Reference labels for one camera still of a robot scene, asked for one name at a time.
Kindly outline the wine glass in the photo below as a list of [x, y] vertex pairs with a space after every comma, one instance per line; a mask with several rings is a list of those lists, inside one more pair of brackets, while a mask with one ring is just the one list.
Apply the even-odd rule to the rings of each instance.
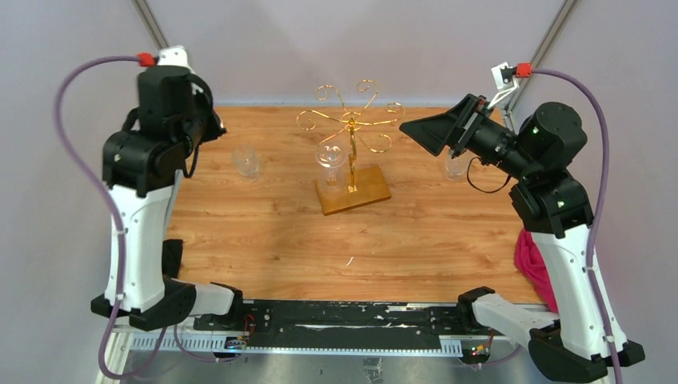
[[249, 181], [256, 181], [259, 179], [259, 161], [257, 159], [256, 151], [252, 146], [248, 144], [237, 146], [233, 150], [232, 159], [237, 172], [244, 179]]
[[317, 180], [323, 193], [339, 192], [345, 187], [345, 174], [342, 170], [347, 161], [347, 152], [338, 140], [328, 140], [318, 145], [316, 161], [322, 171]]
[[452, 151], [449, 151], [445, 159], [445, 178], [451, 182], [460, 181], [464, 177], [468, 166], [468, 151], [458, 155], [454, 155]]

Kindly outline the gold wire glass rack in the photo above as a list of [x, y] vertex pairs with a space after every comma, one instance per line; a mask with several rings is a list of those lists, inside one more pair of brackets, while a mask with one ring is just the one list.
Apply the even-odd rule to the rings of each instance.
[[325, 84], [323, 86], [319, 86], [318, 88], [316, 88], [316, 90], [314, 91], [314, 97], [319, 102], [326, 101], [329, 98], [330, 91], [333, 90], [341, 104], [343, 114], [339, 118], [335, 118], [327, 114], [324, 114], [318, 110], [307, 109], [301, 111], [296, 116], [297, 127], [304, 131], [311, 131], [316, 128], [317, 124], [312, 119], [312, 116], [317, 116], [320, 118], [324, 118], [326, 120], [330, 120], [331, 122], [339, 123], [341, 129], [335, 134], [332, 134], [325, 138], [323, 142], [332, 140], [342, 133], [349, 134], [350, 153], [348, 155], [348, 161], [349, 161], [349, 172], [351, 173], [351, 183], [353, 185], [355, 185], [355, 171], [356, 171], [355, 161], [357, 159], [357, 142], [360, 142], [366, 149], [377, 154], [385, 153], [392, 147], [392, 139], [387, 134], [379, 135], [377, 137], [377, 147], [373, 147], [365, 143], [365, 141], [358, 134], [358, 131], [368, 126], [383, 126], [387, 124], [394, 124], [396, 122], [399, 122], [406, 115], [406, 109], [401, 103], [390, 102], [385, 106], [385, 112], [392, 116], [390, 119], [376, 122], [362, 121], [361, 117], [363, 113], [365, 113], [367, 109], [371, 107], [374, 100], [377, 98], [380, 91], [380, 87], [372, 79], [362, 79], [357, 84], [356, 89], [359, 93], [366, 93], [370, 91], [373, 92], [372, 96], [369, 98], [369, 100], [362, 107], [361, 110], [354, 111], [349, 110], [346, 107], [345, 101], [338, 88], [330, 84]]

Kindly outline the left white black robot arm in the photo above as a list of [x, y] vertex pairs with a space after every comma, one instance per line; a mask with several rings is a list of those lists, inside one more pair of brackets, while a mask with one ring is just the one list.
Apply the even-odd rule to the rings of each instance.
[[102, 148], [102, 180], [112, 201], [110, 280], [95, 314], [126, 316], [139, 330], [213, 315], [225, 330], [245, 320], [231, 286], [183, 282], [162, 268], [166, 227], [180, 178], [193, 175], [201, 144], [225, 133], [207, 84], [183, 66], [151, 66], [137, 78], [138, 105]]

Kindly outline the wooden rack base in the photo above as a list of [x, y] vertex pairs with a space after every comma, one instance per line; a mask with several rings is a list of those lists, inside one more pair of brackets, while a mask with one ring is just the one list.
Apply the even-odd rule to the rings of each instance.
[[326, 168], [317, 177], [315, 187], [324, 216], [391, 198], [389, 186], [378, 165], [356, 170], [355, 185], [351, 183], [350, 172]]

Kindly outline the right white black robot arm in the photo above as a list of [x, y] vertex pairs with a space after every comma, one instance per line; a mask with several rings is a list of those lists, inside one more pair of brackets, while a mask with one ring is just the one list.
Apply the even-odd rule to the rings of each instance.
[[643, 347], [626, 338], [609, 307], [597, 305], [604, 283], [594, 275], [596, 255], [587, 250], [594, 214], [585, 188], [568, 172], [587, 142], [579, 114], [546, 102], [513, 132], [491, 113], [483, 97], [468, 95], [400, 129], [430, 154], [469, 151], [515, 180], [512, 207], [544, 260], [557, 310], [532, 313], [482, 286], [458, 298], [457, 325], [467, 334], [490, 328], [511, 338], [554, 382], [592, 383], [615, 363], [643, 361]]

